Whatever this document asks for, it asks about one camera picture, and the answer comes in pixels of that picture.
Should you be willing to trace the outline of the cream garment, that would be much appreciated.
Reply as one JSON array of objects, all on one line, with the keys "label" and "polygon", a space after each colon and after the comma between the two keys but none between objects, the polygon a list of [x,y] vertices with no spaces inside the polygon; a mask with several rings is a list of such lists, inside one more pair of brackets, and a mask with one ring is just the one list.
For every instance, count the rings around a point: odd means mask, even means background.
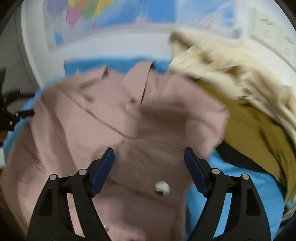
[{"label": "cream garment", "polygon": [[245,99],[282,125],[295,141],[295,95],[290,86],[243,48],[182,30],[170,35],[169,69],[203,79],[233,100]]}]

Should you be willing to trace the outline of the blue floral bed sheet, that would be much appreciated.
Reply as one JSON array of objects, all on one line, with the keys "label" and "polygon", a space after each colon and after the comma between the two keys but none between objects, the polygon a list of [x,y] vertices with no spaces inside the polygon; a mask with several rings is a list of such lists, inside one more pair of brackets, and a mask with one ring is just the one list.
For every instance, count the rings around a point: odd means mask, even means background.
[{"label": "blue floral bed sheet", "polygon": [[[140,62],[147,61],[137,61],[125,72],[102,67],[126,74]],[[184,149],[183,159],[192,184],[185,195],[183,240],[271,240],[266,211],[251,177],[245,173],[224,174],[208,163],[211,154],[203,159],[191,147]]]}]

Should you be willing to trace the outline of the colourful wall map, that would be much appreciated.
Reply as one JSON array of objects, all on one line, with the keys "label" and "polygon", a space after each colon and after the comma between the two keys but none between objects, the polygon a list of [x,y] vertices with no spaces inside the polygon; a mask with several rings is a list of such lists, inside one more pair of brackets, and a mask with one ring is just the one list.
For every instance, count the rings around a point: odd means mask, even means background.
[{"label": "colourful wall map", "polygon": [[236,1],[44,1],[50,48],[103,30],[185,25],[237,39]]}]

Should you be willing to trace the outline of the pink zip jacket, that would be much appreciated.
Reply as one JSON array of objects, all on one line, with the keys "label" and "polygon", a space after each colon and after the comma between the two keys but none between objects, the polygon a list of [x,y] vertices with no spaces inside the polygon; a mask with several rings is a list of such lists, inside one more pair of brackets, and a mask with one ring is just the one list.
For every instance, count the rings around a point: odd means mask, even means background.
[{"label": "pink zip jacket", "polygon": [[206,159],[222,142],[227,107],[174,74],[140,62],[48,87],[36,100],[1,175],[5,202],[23,232],[51,174],[71,176],[107,148],[115,161],[93,202],[112,240],[183,240],[192,179],[183,154]]}]

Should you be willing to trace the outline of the mustard brown garment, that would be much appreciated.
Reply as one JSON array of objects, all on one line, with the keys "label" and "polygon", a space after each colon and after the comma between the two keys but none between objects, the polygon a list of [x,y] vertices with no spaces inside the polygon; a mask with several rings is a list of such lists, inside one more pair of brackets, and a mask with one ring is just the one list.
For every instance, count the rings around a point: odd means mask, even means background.
[{"label": "mustard brown garment", "polygon": [[202,80],[197,85],[225,104],[230,118],[223,142],[216,148],[229,164],[271,174],[295,196],[295,147],[281,125],[246,100],[232,100]]}]

